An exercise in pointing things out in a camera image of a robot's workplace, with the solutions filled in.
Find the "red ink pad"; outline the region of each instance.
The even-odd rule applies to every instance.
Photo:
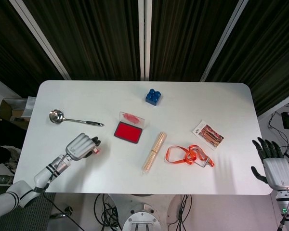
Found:
[[[142,131],[143,130],[141,128],[119,122],[115,132],[115,137],[132,143],[138,143]]]

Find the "robot finger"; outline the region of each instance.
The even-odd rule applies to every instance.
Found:
[[[265,152],[266,157],[267,157],[267,158],[271,158],[271,157],[272,157],[272,156],[271,156],[271,152],[270,152],[269,147],[268,147],[268,145],[266,144],[266,142],[265,142],[263,139],[261,139],[260,137],[258,137],[258,141],[260,142],[260,144],[261,144],[261,146],[262,146],[262,149],[263,149],[264,152]]]
[[[268,140],[265,140],[265,143],[268,145],[269,151],[271,153],[271,157],[277,157],[277,151],[275,150],[275,147],[271,144],[271,142]]]
[[[256,146],[261,162],[263,162],[263,159],[266,158],[265,152],[263,151],[262,147],[257,143],[257,141],[253,140],[252,143]]]
[[[278,146],[278,144],[275,143],[274,141],[272,141],[272,144],[273,144],[273,146],[275,147],[275,150],[276,150],[276,152],[277,152],[277,157],[279,157],[279,158],[284,158],[284,155],[283,155],[283,153],[281,152],[280,147]]]

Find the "black curtain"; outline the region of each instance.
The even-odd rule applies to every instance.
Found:
[[[48,79],[62,79],[9,1],[0,0],[0,81],[22,97]]]
[[[72,79],[140,80],[137,0],[24,2]]]
[[[250,0],[206,81],[241,82],[261,115],[289,96],[289,0]]]
[[[150,80],[199,81],[237,0],[154,0]]]

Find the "robotic hand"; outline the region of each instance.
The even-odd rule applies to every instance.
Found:
[[[84,133],[78,135],[66,147],[65,155],[58,156],[34,177],[34,189],[21,180],[9,187],[6,193],[0,195],[0,217],[12,211],[18,205],[22,208],[30,205],[48,188],[55,178],[71,165],[72,160],[81,160],[87,158],[93,152],[97,153],[98,150],[95,147],[100,143],[101,141],[97,137],[90,139]]]
[[[281,231],[285,223],[289,231],[289,163],[284,159],[277,143],[261,138],[258,138],[258,141],[260,144],[257,141],[252,142],[263,163],[266,177],[261,176],[254,166],[251,170],[257,179],[277,191],[276,200],[283,216],[277,231]]]

